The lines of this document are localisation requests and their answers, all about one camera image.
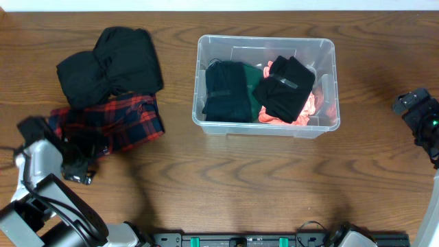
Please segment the clear plastic storage bin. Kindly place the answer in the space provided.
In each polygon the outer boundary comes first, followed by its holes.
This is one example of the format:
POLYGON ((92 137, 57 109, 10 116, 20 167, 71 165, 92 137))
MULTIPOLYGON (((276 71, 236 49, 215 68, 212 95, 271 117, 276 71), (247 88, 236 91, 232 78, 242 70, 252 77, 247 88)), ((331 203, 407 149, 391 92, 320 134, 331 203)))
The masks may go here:
POLYGON ((277 38, 222 36, 206 34, 198 40, 193 93, 192 120, 205 134, 255 134, 315 139, 337 130, 341 124, 334 43, 327 38, 277 38), (316 77, 314 95, 322 94, 322 103, 306 126, 276 126, 266 123, 206 121, 202 109, 206 103, 208 66, 232 60, 262 69, 278 56, 295 57, 316 77))

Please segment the black ribbed garment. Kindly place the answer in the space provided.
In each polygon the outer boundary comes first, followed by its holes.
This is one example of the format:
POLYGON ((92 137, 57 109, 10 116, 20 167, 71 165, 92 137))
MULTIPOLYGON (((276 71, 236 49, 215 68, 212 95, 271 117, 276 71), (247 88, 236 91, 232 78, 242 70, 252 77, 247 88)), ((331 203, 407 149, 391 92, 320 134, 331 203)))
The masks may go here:
POLYGON ((295 57, 278 56, 268 77, 260 80, 252 95, 268 115, 290 124, 305 107, 315 79, 314 73, 295 57))

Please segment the dark green cloth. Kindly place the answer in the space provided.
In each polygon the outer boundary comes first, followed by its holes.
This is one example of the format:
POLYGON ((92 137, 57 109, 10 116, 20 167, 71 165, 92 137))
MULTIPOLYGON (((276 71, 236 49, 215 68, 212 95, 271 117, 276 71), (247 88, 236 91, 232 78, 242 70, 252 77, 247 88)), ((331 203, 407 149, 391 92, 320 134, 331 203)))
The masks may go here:
POLYGON ((246 76, 246 86, 248 91, 248 98, 250 101, 250 112, 252 115, 251 122, 255 122, 259 118, 259 112, 262 108, 262 105, 254 97, 253 91, 257 88, 260 80, 263 78, 263 72, 262 70, 250 66, 249 64, 244 64, 244 73, 246 76))

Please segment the dark navy garment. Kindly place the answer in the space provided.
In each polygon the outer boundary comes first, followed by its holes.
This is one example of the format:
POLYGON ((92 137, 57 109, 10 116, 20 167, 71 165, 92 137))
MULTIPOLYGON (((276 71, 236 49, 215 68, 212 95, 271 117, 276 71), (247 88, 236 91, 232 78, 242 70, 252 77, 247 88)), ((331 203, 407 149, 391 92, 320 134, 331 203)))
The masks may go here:
POLYGON ((205 73, 206 121, 248 123, 252 119, 246 74, 240 62, 216 61, 205 73))

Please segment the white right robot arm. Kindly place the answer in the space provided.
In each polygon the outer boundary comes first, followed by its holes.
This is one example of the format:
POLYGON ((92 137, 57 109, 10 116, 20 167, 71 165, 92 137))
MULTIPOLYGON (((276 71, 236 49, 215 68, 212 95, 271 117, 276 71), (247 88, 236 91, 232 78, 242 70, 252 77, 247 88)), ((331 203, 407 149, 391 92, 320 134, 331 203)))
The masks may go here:
MULTIPOLYGON (((438 100, 427 89, 419 88, 401 95, 392 105, 396 114, 412 131, 414 144, 422 147, 429 160, 438 170, 438 100)), ((410 240, 404 234, 373 235, 351 223, 345 223, 336 232, 326 236, 324 246, 379 247, 409 246, 410 240)), ((429 206, 414 240, 417 247, 438 245, 438 174, 434 176, 434 187, 429 206)))

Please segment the orange garment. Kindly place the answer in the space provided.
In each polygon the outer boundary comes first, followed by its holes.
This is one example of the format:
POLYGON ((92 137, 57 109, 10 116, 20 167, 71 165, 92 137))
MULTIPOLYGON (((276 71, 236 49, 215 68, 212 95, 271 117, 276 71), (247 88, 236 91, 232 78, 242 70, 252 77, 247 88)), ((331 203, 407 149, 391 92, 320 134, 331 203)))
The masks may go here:
MULTIPOLYGON (((273 61, 270 60, 270 61, 268 61, 267 65, 264 67, 263 78, 268 77, 270 66, 272 65, 272 63, 273 63, 273 61)), ((285 123, 284 121, 280 120, 279 118, 270 116, 266 113, 266 109, 264 106, 262 106, 262 108, 259 112, 258 120, 261 123, 272 124, 272 125, 306 126, 310 120, 310 116, 314 115, 316 113, 316 110, 317 110, 316 96, 311 91, 311 94, 308 97, 308 100, 305 104, 305 107, 301 111, 301 113, 296 121, 293 121, 292 123, 285 123)))

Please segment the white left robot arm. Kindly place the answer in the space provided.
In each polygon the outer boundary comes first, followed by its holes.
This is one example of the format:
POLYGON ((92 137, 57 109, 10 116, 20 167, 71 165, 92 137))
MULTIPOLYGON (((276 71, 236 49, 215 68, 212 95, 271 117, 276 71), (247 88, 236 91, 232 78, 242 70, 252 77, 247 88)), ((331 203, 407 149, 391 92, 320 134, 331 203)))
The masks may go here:
POLYGON ((73 165, 85 174, 88 156, 49 133, 24 134, 15 149, 16 191, 1 210, 1 231, 15 246, 153 246, 129 222, 107 224, 62 180, 73 165))

